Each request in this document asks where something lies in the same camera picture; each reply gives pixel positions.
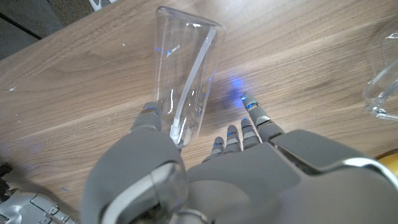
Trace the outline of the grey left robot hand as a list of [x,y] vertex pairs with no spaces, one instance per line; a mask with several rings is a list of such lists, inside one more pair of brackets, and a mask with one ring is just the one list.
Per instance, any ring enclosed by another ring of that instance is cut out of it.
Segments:
[[285,132],[255,97],[249,119],[186,169],[148,102],[92,168],[83,223],[396,223],[397,177],[355,149],[301,129]]

